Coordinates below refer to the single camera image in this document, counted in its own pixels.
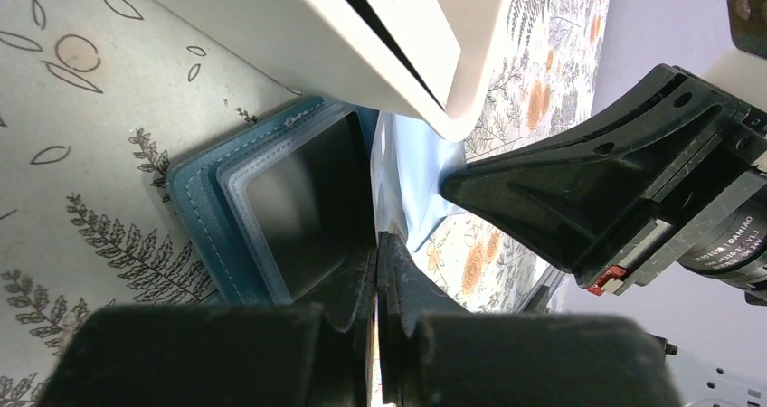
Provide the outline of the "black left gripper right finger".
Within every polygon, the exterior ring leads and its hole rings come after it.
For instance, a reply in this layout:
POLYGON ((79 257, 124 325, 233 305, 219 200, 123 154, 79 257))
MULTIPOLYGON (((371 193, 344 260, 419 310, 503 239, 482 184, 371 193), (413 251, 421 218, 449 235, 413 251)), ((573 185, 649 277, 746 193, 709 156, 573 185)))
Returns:
POLYGON ((472 313, 379 236, 383 400, 398 406, 678 406, 662 344, 623 317, 472 313))

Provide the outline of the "blue leather card holder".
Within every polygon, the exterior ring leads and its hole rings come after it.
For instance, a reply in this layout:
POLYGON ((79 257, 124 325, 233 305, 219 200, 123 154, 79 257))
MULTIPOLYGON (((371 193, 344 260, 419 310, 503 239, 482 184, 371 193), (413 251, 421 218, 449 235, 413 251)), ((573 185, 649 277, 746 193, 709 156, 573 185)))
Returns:
POLYGON ((190 155, 167 183, 222 299, 287 304, 380 231, 417 251, 458 212, 439 188, 465 164, 460 142, 416 118, 311 97, 190 155))

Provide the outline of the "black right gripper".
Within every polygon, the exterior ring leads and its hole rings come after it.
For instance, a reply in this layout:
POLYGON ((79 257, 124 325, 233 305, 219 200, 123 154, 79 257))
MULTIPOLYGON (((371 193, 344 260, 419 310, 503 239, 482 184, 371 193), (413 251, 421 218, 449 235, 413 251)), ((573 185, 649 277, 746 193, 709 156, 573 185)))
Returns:
POLYGON ((673 264, 747 287, 766 247, 766 115, 660 64, 578 126, 449 175, 448 201, 594 295, 673 264))

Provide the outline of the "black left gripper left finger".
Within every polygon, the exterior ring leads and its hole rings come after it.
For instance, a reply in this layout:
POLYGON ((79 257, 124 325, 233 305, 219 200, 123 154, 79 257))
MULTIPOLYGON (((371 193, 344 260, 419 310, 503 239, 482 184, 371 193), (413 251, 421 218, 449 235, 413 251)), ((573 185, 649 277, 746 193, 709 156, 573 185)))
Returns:
POLYGON ((300 300, 106 307, 65 349, 42 406, 366 406, 378 247, 300 300))

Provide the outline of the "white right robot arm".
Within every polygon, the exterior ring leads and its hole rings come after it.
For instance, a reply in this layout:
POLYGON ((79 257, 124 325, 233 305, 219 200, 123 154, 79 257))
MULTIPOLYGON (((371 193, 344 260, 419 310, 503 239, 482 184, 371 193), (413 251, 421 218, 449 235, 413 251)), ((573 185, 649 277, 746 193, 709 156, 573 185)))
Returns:
POLYGON ((441 184, 555 269, 562 309, 676 341, 686 402, 762 406, 766 0, 611 0, 591 115, 441 184))

